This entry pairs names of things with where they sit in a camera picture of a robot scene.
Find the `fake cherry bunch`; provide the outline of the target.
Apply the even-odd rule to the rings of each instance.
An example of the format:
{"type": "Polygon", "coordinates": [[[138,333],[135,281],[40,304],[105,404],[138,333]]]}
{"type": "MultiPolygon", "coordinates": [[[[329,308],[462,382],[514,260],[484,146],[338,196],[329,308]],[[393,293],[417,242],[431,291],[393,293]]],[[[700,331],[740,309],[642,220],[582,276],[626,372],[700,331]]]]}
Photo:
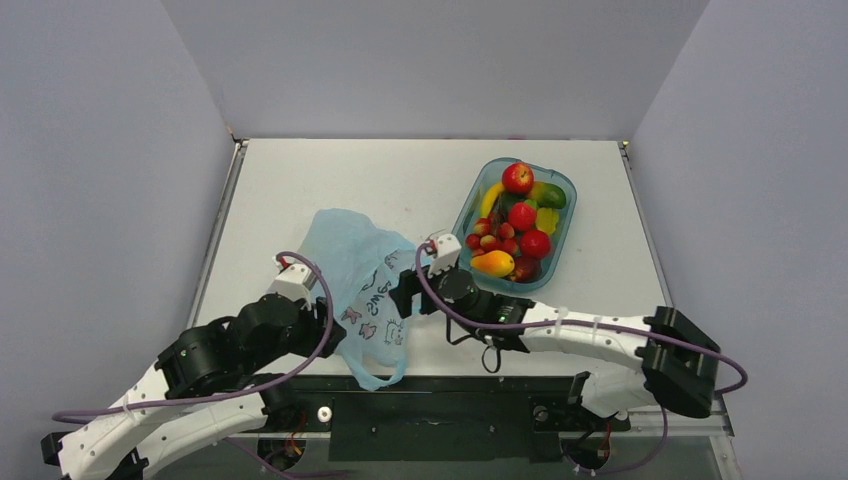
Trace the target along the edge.
{"type": "Polygon", "coordinates": [[[472,257],[493,251],[501,251],[517,257],[520,255],[518,239],[518,231],[510,223],[480,218],[466,235],[465,246],[472,257]]]}

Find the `green orange fake mango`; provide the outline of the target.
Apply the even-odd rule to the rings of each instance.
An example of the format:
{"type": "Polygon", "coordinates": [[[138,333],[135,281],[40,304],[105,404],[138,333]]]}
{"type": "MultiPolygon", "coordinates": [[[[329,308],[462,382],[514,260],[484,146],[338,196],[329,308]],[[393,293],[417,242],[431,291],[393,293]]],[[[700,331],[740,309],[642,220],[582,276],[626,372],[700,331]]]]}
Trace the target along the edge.
{"type": "Polygon", "coordinates": [[[532,200],[541,208],[563,209],[567,206],[567,195],[564,190],[552,183],[536,181],[526,194],[528,200],[532,200]]]}

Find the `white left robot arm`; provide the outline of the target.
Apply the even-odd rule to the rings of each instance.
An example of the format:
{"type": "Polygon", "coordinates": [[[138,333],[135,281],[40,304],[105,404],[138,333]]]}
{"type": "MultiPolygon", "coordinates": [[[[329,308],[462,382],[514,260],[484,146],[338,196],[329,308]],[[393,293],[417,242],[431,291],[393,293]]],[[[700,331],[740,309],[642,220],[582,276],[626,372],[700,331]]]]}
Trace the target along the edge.
{"type": "Polygon", "coordinates": [[[112,406],[55,414],[78,427],[43,437],[43,461],[63,479],[146,479],[230,435],[285,430],[299,406],[289,380],[344,336],[330,300],[266,294],[183,331],[112,406]]]}

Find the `teal plastic fruit tray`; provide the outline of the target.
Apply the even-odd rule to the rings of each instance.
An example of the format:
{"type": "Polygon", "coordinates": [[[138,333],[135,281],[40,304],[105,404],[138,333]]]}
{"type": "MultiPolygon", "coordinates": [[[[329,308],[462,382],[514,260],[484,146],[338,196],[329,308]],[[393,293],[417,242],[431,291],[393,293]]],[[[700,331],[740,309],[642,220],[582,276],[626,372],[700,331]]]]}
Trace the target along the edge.
{"type": "Polygon", "coordinates": [[[541,288],[556,270],[576,202],[576,187],[558,171],[508,157],[488,162],[453,228],[460,266],[489,287],[541,288]]]}

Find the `light blue plastic bag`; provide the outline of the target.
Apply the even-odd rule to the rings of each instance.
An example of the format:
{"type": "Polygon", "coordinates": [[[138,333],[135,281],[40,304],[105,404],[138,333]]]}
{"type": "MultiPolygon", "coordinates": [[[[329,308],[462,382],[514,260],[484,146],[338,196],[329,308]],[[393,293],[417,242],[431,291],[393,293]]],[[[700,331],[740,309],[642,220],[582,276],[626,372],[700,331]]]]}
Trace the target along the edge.
{"type": "Polygon", "coordinates": [[[407,369],[410,328],[390,291],[414,263],[415,247],[347,209],[323,209],[298,252],[319,267],[333,298],[333,316],[346,331],[336,347],[359,386],[376,391],[399,382],[407,369]]]}

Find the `orange yellow fake fruit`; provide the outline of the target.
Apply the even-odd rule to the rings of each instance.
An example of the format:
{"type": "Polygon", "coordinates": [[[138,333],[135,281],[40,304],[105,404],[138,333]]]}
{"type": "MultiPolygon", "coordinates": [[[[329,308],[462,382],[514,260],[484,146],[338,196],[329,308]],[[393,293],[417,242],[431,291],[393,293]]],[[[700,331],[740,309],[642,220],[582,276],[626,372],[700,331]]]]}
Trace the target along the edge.
{"type": "Polygon", "coordinates": [[[473,257],[470,266],[486,275],[502,278],[513,272],[515,261],[510,254],[504,251],[492,250],[473,257]]]}

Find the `yellow fake banana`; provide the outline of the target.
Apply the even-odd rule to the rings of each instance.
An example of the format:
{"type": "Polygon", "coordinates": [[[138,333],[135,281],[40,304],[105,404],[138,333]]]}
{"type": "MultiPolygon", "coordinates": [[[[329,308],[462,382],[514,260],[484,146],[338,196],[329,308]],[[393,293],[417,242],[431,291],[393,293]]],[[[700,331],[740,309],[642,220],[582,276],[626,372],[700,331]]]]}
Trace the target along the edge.
{"type": "Polygon", "coordinates": [[[500,197],[505,192],[502,182],[492,185],[483,195],[480,203],[480,217],[491,220],[498,215],[500,197]]]}

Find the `red fake strawberry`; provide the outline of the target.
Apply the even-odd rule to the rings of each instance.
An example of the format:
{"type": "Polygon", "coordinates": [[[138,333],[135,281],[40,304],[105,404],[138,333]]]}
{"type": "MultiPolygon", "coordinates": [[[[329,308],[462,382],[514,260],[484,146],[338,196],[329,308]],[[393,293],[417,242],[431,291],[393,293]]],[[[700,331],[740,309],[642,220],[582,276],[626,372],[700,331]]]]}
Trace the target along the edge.
{"type": "Polygon", "coordinates": [[[536,210],[525,202],[516,203],[508,212],[507,221],[516,231],[532,230],[535,227],[536,210]]]}

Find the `dark red fake fruit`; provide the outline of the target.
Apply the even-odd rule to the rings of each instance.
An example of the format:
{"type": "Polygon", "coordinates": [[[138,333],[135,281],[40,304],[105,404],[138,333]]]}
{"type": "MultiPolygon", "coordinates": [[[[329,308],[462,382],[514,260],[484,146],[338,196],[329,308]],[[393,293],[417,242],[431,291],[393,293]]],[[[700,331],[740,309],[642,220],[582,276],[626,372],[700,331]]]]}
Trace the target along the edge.
{"type": "Polygon", "coordinates": [[[515,283],[532,283],[537,280],[540,272],[540,261],[533,257],[519,256],[514,258],[514,268],[507,278],[515,283]]]}

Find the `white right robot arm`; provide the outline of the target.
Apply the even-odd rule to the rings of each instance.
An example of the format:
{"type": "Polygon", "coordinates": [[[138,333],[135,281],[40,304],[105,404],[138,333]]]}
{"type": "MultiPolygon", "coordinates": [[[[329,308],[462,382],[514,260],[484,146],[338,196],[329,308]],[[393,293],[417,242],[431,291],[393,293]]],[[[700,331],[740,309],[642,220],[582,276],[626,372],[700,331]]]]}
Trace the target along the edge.
{"type": "Polygon", "coordinates": [[[608,372],[575,377],[563,403],[578,427],[650,405],[696,419],[711,413],[721,349],[673,307],[647,316],[573,312],[484,290],[458,268],[438,275],[406,270],[390,297],[401,317],[442,312],[497,351],[559,352],[611,364],[608,372]]]}

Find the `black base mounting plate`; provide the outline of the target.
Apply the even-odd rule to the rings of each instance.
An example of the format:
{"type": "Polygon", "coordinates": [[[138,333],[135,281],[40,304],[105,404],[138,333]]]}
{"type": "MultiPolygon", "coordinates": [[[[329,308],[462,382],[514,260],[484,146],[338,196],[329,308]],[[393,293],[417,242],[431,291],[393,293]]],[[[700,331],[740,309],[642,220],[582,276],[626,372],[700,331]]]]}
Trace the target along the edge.
{"type": "Polygon", "coordinates": [[[349,376],[303,375],[269,397],[275,411],[255,433],[326,434],[334,462],[555,462],[562,441],[628,432],[636,418],[579,409],[569,377],[410,376],[370,392],[349,376]]]}

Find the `red fake apple from bag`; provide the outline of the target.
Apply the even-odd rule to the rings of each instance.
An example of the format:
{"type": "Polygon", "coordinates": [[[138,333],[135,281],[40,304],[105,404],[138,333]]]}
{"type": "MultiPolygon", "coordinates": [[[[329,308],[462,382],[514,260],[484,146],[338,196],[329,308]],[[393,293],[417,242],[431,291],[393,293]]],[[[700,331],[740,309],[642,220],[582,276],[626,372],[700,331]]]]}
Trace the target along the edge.
{"type": "Polygon", "coordinates": [[[535,175],[528,164],[514,162],[503,170],[501,183],[506,192],[526,195],[533,188],[535,175]]]}

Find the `yellow fake starfruit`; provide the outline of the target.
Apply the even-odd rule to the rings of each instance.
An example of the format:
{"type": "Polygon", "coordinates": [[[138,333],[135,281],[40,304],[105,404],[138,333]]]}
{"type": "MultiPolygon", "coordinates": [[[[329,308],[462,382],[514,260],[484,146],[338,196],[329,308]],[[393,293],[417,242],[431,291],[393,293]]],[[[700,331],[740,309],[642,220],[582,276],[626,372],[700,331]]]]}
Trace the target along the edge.
{"type": "Polygon", "coordinates": [[[558,209],[540,207],[536,211],[535,227],[537,230],[552,237],[557,230],[559,220],[560,214],[558,209]]]}

